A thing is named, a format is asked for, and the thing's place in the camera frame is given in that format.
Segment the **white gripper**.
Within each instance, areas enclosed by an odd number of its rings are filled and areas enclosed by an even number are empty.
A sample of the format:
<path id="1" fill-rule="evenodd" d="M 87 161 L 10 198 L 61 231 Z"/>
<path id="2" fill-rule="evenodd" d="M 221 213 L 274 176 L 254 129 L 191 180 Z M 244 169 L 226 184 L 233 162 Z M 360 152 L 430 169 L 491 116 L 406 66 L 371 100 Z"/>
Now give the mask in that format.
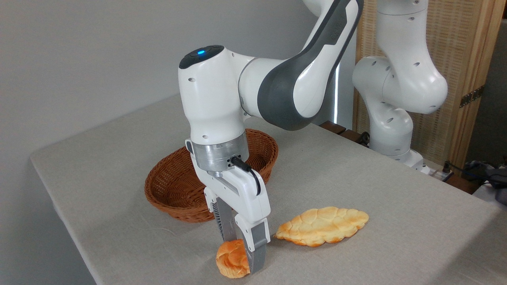
<path id="1" fill-rule="evenodd" d="M 264 181 L 256 171 L 244 171 L 231 159 L 245 161 L 248 156 L 246 139 L 222 144 L 200 145 L 185 141 L 198 179 L 205 184 L 204 195 L 213 213 L 223 241 L 237 239 L 235 221 L 241 229 L 250 272 L 264 267 L 266 244 L 271 241 L 267 216 L 271 207 Z"/>

